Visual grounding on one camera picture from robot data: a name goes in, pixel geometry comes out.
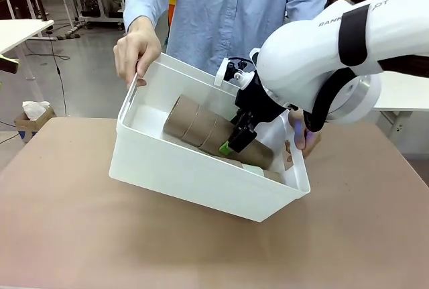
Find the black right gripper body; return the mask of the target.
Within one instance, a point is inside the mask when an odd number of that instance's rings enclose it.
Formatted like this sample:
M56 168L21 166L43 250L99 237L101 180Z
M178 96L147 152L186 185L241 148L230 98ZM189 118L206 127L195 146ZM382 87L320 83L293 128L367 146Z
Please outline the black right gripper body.
M235 105L249 112L253 125L270 123L286 110L266 93L258 73L254 74L246 88L238 91Z

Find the person's left hand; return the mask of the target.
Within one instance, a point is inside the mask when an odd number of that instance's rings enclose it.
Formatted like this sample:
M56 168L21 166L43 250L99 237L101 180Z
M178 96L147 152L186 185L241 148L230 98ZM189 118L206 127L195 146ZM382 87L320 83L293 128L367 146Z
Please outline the person's left hand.
M306 128L301 111L291 110L288 114L288 121L294 130L295 146L307 156L321 141L320 132L313 133Z

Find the person's right hand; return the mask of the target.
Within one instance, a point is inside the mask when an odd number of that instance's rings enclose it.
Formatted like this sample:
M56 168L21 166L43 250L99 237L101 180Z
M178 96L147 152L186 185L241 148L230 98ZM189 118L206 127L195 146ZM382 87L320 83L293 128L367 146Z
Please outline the person's right hand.
M162 46L152 26L136 28L117 41L113 47L115 67L127 88L136 78L138 86L146 85L144 76L162 52Z

